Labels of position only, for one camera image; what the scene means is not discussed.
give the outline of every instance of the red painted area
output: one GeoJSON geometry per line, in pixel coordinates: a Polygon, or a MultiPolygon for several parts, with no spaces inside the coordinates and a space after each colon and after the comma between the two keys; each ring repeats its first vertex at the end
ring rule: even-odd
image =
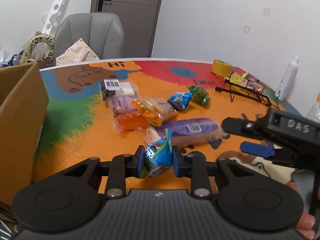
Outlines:
{"type": "MultiPolygon", "coordinates": [[[[212,64],[179,61],[135,61],[135,63],[141,67],[140,72],[171,83],[185,86],[202,85],[207,88],[227,87],[223,78],[219,78],[211,72],[212,64]],[[170,71],[172,67],[191,70],[196,76],[181,77],[170,71]]],[[[244,73],[244,70],[238,67],[233,67],[233,71],[240,75],[244,73]]]]}

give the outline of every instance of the white wall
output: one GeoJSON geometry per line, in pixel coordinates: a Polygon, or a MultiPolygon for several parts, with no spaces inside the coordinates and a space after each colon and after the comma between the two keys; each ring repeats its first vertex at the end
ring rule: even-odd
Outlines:
{"type": "Polygon", "coordinates": [[[305,115],[320,91],[320,0],[162,0],[153,57],[221,59],[276,89],[294,55],[287,99],[305,115]]]}
{"type": "MultiPolygon", "coordinates": [[[[19,53],[35,34],[42,31],[42,14],[54,0],[0,0],[0,50],[19,53]]],[[[67,0],[64,19],[70,14],[90,12],[91,0],[67,0]]]]}

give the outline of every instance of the polka dot fabric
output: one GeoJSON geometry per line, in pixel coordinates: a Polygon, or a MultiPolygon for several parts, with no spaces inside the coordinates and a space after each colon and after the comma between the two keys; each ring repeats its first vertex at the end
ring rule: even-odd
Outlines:
{"type": "Polygon", "coordinates": [[[77,63],[84,61],[100,60],[99,57],[93,52],[92,49],[81,38],[64,54],[56,58],[56,65],[63,65],[69,63],[77,63]]]}

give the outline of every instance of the snack wrapper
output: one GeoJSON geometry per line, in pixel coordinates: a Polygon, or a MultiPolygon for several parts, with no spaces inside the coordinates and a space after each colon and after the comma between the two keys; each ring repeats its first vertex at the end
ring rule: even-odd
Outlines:
{"type": "Polygon", "coordinates": [[[230,82],[242,86],[241,82],[245,81],[245,77],[248,74],[249,72],[246,72],[240,76],[238,73],[232,73],[232,75],[230,76],[230,82]]]}
{"type": "Polygon", "coordinates": [[[164,121],[177,114],[172,105],[163,98],[134,99],[131,104],[154,126],[161,126],[164,121]]]}
{"type": "Polygon", "coordinates": [[[108,104],[113,96],[131,95],[139,97],[138,88],[131,80],[104,79],[100,83],[101,99],[108,104]]]}
{"type": "Polygon", "coordinates": [[[161,127],[150,126],[146,129],[137,130],[137,133],[142,140],[150,143],[166,139],[166,129],[172,132],[172,145],[178,147],[210,142],[226,135],[221,126],[210,118],[165,122],[161,127]]]}
{"type": "Polygon", "coordinates": [[[134,95],[114,95],[112,97],[114,115],[117,116],[137,111],[131,104],[134,98],[134,95]]]}
{"type": "Polygon", "coordinates": [[[192,98],[192,93],[177,92],[169,98],[168,102],[176,110],[184,110],[189,105],[189,102],[192,98]]]}
{"type": "Polygon", "coordinates": [[[208,92],[200,85],[188,87],[190,93],[193,93],[193,100],[198,105],[204,105],[205,103],[210,101],[208,92]]]}
{"type": "Polygon", "coordinates": [[[114,118],[114,127],[116,131],[136,130],[148,126],[150,126],[149,121],[137,111],[121,114],[114,118]]]}
{"type": "Polygon", "coordinates": [[[165,134],[166,139],[147,145],[140,179],[157,177],[172,166],[171,131],[166,129],[165,134]]]}

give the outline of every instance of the qr code label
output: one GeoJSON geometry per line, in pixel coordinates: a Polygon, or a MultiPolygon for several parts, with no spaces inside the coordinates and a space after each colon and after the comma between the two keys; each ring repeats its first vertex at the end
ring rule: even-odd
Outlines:
{"type": "Polygon", "coordinates": [[[200,125],[197,123],[188,125],[188,128],[189,128],[190,132],[201,132],[202,131],[200,125]]]}
{"type": "Polygon", "coordinates": [[[105,79],[104,84],[107,90],[121,90],[121,85],[118,79],[105,79]]]}

